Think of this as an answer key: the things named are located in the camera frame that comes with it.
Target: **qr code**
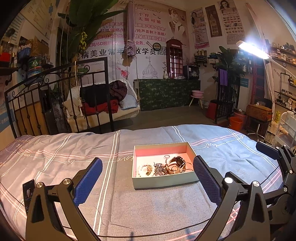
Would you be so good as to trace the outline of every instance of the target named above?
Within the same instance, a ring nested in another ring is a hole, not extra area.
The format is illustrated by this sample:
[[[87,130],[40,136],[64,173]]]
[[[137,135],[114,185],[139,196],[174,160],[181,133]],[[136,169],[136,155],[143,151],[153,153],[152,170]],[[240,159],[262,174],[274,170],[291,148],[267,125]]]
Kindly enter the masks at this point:
[[[166,46],[161,46],[160,50],[157,52],[157,55],[166,55]]]

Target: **purple towel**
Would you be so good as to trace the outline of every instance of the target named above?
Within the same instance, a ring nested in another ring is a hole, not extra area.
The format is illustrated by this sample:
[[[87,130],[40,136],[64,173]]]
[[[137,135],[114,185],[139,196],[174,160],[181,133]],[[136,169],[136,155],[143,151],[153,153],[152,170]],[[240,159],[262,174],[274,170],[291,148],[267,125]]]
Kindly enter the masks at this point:
[[[228,77],[227,77],[227,71],[220,69],[219,70],[219,79],[220,79],[220,85],[225,85],[227,86],[228,84]]]

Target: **white vase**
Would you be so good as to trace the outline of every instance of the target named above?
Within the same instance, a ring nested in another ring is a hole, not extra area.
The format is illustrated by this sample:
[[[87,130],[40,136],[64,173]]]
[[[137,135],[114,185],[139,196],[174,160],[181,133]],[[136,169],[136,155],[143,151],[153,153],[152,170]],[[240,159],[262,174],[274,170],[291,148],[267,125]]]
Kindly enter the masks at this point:
[[[163,72],[163,79],[165,79],[165,80],[168,79],[168,73],[166,70]]]

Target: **open box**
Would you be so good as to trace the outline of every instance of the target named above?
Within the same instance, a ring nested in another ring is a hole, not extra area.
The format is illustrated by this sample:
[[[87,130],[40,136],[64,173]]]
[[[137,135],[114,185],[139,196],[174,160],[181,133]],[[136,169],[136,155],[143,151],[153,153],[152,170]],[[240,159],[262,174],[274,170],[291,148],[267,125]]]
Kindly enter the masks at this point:
[[[149,164],[153,166],[154,163],[165,164],[165,155],[170,156],[168,162],[173,157],[182,157],[185,162],[187,162],[186,171],[183,173],[169,174],[163,176],[139,177],[137,175],[138,167],[141,165]],[[134,188],[158,188],[198,181],[198,178],[193,171],[192,166],[195,156],[196,154],[188,142],[134,146],[132,170],[132,180]]]

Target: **silver screw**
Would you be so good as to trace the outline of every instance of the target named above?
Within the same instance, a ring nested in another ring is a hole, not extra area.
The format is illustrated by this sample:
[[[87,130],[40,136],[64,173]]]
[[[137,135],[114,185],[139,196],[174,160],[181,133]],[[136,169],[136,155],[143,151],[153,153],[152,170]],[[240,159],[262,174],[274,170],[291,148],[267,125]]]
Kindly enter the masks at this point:
[[[69,178],[63,180],[63,184],[68,185],[71,182]]]
[[[224,178],[224,181],[225,181],[226,183],[230,184],[230,183],[233,182],[233,179],[230,178],[230,177],[226,177],[226,178]]]
[[[253,181],[253,185],[254,185],[255,187],[259,187],[260,183],[257,182],[257,181]]]
[[[40,188],[40,187],[42,187],[42,186],[43,186],[43,183],[42,183],[42,182],[39,182],[39,183],[36,184],[36,187],[37,187],[37,188]]]

